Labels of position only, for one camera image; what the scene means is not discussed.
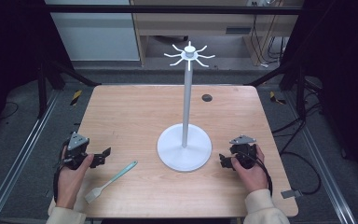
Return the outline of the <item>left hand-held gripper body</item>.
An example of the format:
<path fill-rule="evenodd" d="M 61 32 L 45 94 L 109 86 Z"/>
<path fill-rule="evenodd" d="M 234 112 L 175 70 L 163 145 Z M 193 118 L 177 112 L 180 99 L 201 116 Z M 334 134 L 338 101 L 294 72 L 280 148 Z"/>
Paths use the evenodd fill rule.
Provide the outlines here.
<path fill-rule="evenodd" d="M 88 156 L 86 149 L 90 143 L 88 137 L 77 132 L 71 133 L 69 142 L 66 144 L 63 163 L 71 170 L 76 170 Z"/>

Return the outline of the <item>yellow black striped tape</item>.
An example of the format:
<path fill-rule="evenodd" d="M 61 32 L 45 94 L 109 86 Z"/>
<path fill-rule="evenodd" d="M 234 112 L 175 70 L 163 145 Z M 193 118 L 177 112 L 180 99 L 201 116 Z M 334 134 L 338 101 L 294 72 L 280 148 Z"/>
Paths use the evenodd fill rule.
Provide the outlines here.
<path fill-rule="evenodd" d="M 70 105 L 76 105 L 76 103 L 77 103 L 77 101 L 78 101 L 78 99 L 79 99 L 81 93 L 82 93 L 82 90 L 77 90 L 77 91 L 74 93 Z"/>
<path fill-rule="evenodd" d="M 280 105 L 286 105 L 286 101 L 285 100 L 282 100 L 282 99 L 278 99 L 274 93 L 274 91 L 271 91 L 269 93 L 269 98 L 270 98 L 270 101 L 271 102 L 274 102 L 274 103 L 277 103 L 277 104 L 280 104 Z"/>

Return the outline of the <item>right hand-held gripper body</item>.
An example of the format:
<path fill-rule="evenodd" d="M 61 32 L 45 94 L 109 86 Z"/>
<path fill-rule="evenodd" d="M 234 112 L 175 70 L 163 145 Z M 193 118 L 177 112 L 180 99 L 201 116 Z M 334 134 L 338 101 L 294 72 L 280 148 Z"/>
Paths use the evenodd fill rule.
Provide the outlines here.
<path fill-rule="evenodd" d="M 229 141 L 230 152 L 245 169 L 250 169 L 255 165 L 257 159 L 255 142 L 254 138 L 243 134 Z"/>

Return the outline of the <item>person's right hand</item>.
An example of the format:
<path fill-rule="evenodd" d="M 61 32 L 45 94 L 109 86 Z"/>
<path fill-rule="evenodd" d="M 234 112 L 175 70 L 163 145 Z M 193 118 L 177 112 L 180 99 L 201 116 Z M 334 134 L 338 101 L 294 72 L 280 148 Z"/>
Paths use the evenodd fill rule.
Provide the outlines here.
<path fill-rule="evenodd" d="M 248 193 L 269 186 L 267 175 L 260 165 L 255 164 L 252 168 L 245 169 L 236 158 L 232 158 L 231 162 Z"/>

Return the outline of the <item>white cabinet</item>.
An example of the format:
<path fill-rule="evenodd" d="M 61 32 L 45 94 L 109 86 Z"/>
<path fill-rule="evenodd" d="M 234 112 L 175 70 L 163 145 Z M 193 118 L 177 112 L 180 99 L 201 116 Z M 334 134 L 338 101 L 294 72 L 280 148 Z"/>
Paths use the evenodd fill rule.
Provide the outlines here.
<path fill-rule="evenodd" d="M 73 62 L 139 61 L 130 13 L 51 13 Z"/>

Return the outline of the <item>person's left hand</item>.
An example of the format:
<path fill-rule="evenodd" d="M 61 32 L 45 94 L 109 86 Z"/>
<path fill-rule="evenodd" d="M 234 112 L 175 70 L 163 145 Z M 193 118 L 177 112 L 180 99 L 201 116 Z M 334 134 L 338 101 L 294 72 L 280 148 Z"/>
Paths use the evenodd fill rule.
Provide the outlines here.
<path fill-rule="evenodd" d="M 56 205 L 61 208 L 73 209 L 77 194 L 81 188 L 85 173 L 93 162 L 94 155 L 89 154 L 76 170 L 63 166 L 58 178 L 58 196 Z"/>

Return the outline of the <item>pale green plastic fork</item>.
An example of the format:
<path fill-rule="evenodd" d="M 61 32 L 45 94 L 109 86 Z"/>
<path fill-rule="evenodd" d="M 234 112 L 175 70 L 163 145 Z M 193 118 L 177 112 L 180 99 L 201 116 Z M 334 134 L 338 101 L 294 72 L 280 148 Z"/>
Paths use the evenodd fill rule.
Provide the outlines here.
<path fill-rule="evenodd" d="M 130 164 L 128 164 L 125 168 L 123 168 L 120 172 L 118 172 L 116 175 L 114 175 L 111 179 L 109 179 L 105 184 L 103 184 L 100 187 L 92 189 L 85 197 L 87 203 L 92 203 L 94 200 L 96 200 L 102 193 L 102 191 L 109 186 L 111 183 L 115 182 L 117 179 L 122 177 L 124 174 L 126 174 L 128 171 L 130 171 L 132 168 L 134 168 L 138 164 L 138 161 L 132 161 Z"/>

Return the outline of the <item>black horizontal frame bar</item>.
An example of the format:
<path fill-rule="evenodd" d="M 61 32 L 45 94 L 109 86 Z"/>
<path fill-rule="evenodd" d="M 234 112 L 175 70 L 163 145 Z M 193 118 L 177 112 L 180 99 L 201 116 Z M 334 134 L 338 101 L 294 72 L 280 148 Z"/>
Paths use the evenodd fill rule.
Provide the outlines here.
<path fill-rule="evenodd" d="M 216 7 L 216 6 L 116 6 L 45 5 L 49 12 L 63 13 L 143 13 L 143 14 L 255 14 L 299 15 L 302 7 Z"/>

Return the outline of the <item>black metal frame stand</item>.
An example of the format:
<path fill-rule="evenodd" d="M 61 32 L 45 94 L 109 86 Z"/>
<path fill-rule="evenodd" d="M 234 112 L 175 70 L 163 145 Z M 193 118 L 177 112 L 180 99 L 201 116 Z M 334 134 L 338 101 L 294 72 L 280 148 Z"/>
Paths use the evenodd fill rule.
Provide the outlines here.
<path fill-rule="evenodd" d="M 37 68 L 39 97 L 39 113 L 37 117 L 39 119 L 42 118 L 48 110 L 47 82 L 49 82 L 49 84 L 54 90 L 62 90 L 65 86 L 62 74 L 66 74 L 89 87 L 99 86 L 98 82 L 94 82 L 80 75 L 78 72 L 75 71 L 74 68 L 69 68 L 68 66 L 65 66 L 55 61 L 47 61 L 41 63 Z"/>
<path fill-rule="evenodd" d="M 304 89 L 305 89 L 305 74 L 302 67 L 302 59 L 295 57 L 288 62 L 281 63 L 281 65 L 268 72 L 266 75 L 247 83 L 247 86 L 258 87 L 262 83 L 282 75 L 282 80 L 279 87 L 282 91 L 290 90 L 296 85 L 296 112 L 302 120 L 306 118 L 306 109 L 304 103 Z"/>

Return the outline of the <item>white hook rack stand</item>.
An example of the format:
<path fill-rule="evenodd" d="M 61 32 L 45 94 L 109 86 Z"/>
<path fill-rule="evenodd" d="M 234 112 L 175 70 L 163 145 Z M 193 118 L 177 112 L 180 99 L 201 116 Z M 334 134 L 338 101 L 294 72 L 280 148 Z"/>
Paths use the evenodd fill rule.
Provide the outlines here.
<path fill-rule="evenodd" d="M 168 127 L 161 133 L 157 142 L 157 152 L 161 161 L 170 169 L 182 173 L 193 172 L 202 167 L 212 154 L 212 141 L 209 135 L 202 128 L 189 123 L 193 62 L 206 67 L 200 58 L 211 59 L 213 55 L 200 55 L 206 46 L 196 49 L 191 42 L 188 42 L 183 49 L 179 49 L 175 45 L 172 47 L 179 51 L 179 54 L 174 55 L 165 53 L 166 57 L 179 58 L 176 63 L 172 63 L 172 66 L 181 62 L 186 63 L 183 121 Z"/>

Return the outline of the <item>aluminium floor rail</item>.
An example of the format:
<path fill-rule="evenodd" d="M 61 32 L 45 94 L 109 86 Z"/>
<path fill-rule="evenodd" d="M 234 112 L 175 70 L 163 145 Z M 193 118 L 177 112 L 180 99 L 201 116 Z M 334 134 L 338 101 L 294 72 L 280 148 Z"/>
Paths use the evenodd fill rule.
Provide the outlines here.
<path fill-rule="evenodd" d="M 357 224 L 352 210 L 338 186 L 337 180 L 333 176 L 331 169 L 328 167 L 328 162 L 323 157 L 323 154 L 308 127 L 308 118 L 312 113 L 316 113 L 321 108 L 322 106 L 320 103 L 315 103 L 313 105 L 310 103 L 305 104 L 305 115 L 302 120 L 303 125 L 299 129 L 299 135 L 305 143 L 313 167 L 321 178 L 321 187 L 326 192 L 337 218 L 339 219 L 339 223 Z"/>
<path fill-rule="evenodd" d="M 27 138 L 23 143 L 23 145 L 21 146 L 21 149 L 16 159 L 11 164 L 10 169 L 8 170 L 5 176 L 5 179 L 0 185 L 0 213 L 7 201 L 7 198 L 9 197 L 16 182 L 18 181 L 19 176 L 23 170 L 23 167 L 25 166 L 31 153 L 33 152 L 34 146 L 37 143 L 40 134 L 43 132 L 48 122 L 48 119 L 51 115 L 51 112 L 53 111 L 57 103 L 59 96 L 60 96 L 59 91 L 53 91 L 51 93 L 51 96 L 48 99 L 48 105 L 46 111 L 43 112 L 41 117 L 38 118 L 34 123 L 33 129 L 27 135 Z"/>

